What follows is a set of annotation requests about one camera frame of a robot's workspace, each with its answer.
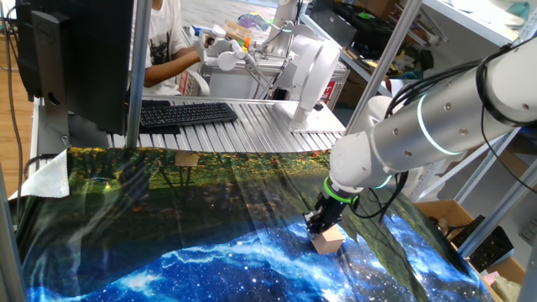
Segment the computer monitor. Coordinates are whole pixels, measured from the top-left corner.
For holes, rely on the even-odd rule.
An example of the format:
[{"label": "computer monitor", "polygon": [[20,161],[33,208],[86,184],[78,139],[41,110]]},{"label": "computer monitor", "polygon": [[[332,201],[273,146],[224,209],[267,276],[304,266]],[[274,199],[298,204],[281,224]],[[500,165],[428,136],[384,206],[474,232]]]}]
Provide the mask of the computer monitor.
[{"label": "computer monitor", "polygon": [[19,0],[18,68],[44,98],[39,153],[124,134],[134,0]]}]

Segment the white shirt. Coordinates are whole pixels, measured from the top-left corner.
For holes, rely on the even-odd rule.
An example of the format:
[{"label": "white shirt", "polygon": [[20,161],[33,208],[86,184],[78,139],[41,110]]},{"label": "white shirt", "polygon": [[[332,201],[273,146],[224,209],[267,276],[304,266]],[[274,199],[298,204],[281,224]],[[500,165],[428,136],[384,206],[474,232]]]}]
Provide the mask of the white shirt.
[{"label": "white shirt", "polygon": [[[160,10],[151,9],[145,68],[170,62],[172,55],[186,47],[181,26],[180,0],[163,0]],[[172,77],[153,87],[144,87],[143,94],[175,96],[180,94],[178,89],[175,77]]]}]

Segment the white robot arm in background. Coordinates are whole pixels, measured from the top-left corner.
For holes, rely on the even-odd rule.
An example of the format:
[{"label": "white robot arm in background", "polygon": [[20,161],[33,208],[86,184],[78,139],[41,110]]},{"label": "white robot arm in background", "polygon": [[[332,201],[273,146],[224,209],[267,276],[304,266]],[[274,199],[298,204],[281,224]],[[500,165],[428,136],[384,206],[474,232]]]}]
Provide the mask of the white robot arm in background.
[{"label": "white robot arm in background", "polygon": [[201,32],[196,48],[205,65],[230,71],[237,66],[239,60],[243,60],[248,73],[265,91],[271,92],[276,87],[288,90],[291,99],[299,100],[288,120],[289,130],[307,132],[304,130],[308,128],[307,119],[336,69],[341,50],[335,42],[318,38],[307,26],[286,24],[280,29],[284,30],[292,32],[294,38],[289,45],[282,72],[274,79],[268,79],[258,68],[258,62],[253,56],[243,51],[236,40],[227,39],[226,32],[217,25],[210,33]]},{"label": "white robot arm in background", "polygon": [[[364,188],[386,185],[396,174],[483,144],[482,129],[492,140],[535,124],[536,54],[537,39],[436,84],[391,117],[339,139],[315,210],[305,213],[310,233],[341,220],[345,206]],[[376,98],[371,102],[383,101]]]}]

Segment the black keyboard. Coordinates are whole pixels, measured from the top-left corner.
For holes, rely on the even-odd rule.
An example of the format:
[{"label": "black keyboard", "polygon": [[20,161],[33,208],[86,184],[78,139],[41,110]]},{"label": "black keyboard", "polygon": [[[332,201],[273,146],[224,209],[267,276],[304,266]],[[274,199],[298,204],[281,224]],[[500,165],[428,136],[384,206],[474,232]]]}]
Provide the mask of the black keyboard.
[{"label": "black keyboard", "polygon": [[230,122],[237,114],[226,103],[142,107],[140,123],[146,128]]}]

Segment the white cloth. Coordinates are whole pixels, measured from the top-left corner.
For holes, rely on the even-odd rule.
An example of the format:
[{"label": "white cloth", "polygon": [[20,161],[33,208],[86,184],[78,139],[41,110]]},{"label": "white cloth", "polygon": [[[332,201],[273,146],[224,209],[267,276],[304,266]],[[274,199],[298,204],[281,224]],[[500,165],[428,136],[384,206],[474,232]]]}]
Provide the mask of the white cloth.
[{"label": "white cloth", "polygon": [[[37,170],[28,178],[21,189],[21,197],[38,196],[62,198],[69,196],[69,178],[67,177],[67,151],[65,150],[47,165]],[[9,200],[17,199],[15,192]]]},{"label": "white cloth", "polygon": [[[145,68],[170,62],[174,54],[186,47],[181,26],[180,0],[163,0],[160,10],[151,10]],[[175,96],[179,94],[178,89],[175,77],[172,77],[153,87],[144,87],[143,94]]]}]

